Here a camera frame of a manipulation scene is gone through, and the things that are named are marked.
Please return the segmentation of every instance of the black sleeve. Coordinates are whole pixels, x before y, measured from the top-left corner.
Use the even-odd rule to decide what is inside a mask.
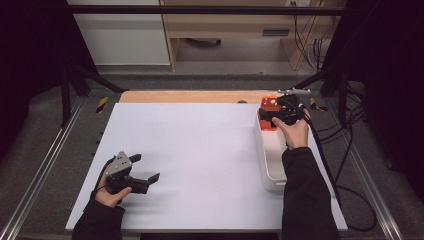
[[[121,222],[125,210],[111,208],[90,199],[72,232],[73,240],[122,239]]]
[[[331,196],[308,147],[282,155],[287,183],[284,189],[284,240],[340,239],[331,211]]]

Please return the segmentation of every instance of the table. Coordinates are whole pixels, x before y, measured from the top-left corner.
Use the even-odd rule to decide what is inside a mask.
[[[81,216],[105,161],[123,150],[129,156],[143,155],[131,176],[146,179],[161,173],[146,195],[130,194],[124,199],[123,230],[279,231],[283,194],[262,185],[253,129],[260,99],[270,93],[124,93],[114,107],[66,229],[72,230]],[[218,99],[227,103],[210,103]],[[228,103],[241,99],[249,103]],[[310,144],[317,158],[316,145],[312,140]],[[347,229],[335,197],[332,207],[338,228]]]

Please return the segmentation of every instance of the white box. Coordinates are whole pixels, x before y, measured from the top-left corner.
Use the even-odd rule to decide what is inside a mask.
[[[283,191],[287,177],[281,155],[287,149],[287,146],[282,131],[279,128],[275,131],[262,131],[259,119],[256,117],[255,138],[264,188],[271,191]]]

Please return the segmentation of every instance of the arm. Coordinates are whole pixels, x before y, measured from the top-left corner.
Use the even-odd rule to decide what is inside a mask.
[[[84,213],[72,232],[72,239],[122,239],[121,222],[125,210],[116,206],[116,204],[125,198],[132,189],[127,187],[119,193],[112,195],[103,187],[106,184],[106,175],[103,173],[97,186],[98,190],[95,198],[90,199],[85,207]]]
[[[123,208],[111,208],[90,199],[75,225],[72,239],[122,239],[121,222],[124,212]]]
[[[331,211],[330,192],[308,147],[308,123],[302,119],[288,126],[277,118],[272,120],[283,131],[289,146],[282,155],[287,176],[283,239],[340,239]]]

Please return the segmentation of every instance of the cabinet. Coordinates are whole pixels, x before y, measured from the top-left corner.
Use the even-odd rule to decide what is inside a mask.
[[[282,7],[286,6],[286,0],[160,0],[160,4]],[[311,0],[309,4],[310,7],[343,5],[341,0]],[[330,39],[338,20],[331,16],[298,16],[295,25],[294,19],[294,16],[275,15],[163,15],[171,67],[175,69],[181,38],[280,38],[292,69],[298,70],[303,56],[295,38],[298,43],[302,41],[307,51],[313,39]],[[295,37],[296,27],[299,36]]]
[[[156,0],[68,0],[81,5],[159,5]],[[160,14],[75,14],[97,66],[169,65]]]

